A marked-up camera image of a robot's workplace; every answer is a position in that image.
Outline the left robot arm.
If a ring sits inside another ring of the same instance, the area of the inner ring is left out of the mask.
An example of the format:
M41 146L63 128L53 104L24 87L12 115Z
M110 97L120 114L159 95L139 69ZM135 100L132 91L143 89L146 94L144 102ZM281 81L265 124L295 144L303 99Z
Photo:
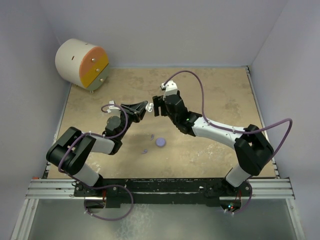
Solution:
M101 134L69 127L47 151L46 160L60 173L82 182L91 196L98 196L103 191L103 178L86 164L88 156L90 153L115 155L130 126L139 123L153 108L154 104L148 101L121 105L110 101L101 107L103 113L113 114Z

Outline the purple earbud charging case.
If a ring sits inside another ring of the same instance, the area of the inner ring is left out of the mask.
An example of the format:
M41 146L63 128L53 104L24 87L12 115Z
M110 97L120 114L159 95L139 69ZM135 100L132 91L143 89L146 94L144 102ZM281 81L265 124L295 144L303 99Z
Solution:
M163 138L163 137L158 137L156 140L155 140L155 144L157 147L164 147L166 145L166 140Z

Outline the white earbud charging case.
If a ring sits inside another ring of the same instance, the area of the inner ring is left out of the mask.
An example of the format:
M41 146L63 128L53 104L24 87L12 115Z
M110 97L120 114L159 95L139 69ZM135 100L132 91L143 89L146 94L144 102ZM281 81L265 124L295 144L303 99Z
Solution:
M152 102L149 102L146 106L145 106L145 110L149 113L151 113L154 109L154 104Z

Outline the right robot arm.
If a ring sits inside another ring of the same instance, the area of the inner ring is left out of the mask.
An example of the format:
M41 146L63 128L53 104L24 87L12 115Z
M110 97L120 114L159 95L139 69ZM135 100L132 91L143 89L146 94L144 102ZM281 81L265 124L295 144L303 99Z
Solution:
M152 101L154 115L169 117L183 134L207 138L235 150L238 163L222 183L222 190L228 196L235 195L249 177L258 176L274 153L262 132L250 133L259 129L253 124L243 128L206 121L203 115L187 109L179 93L153 96Z

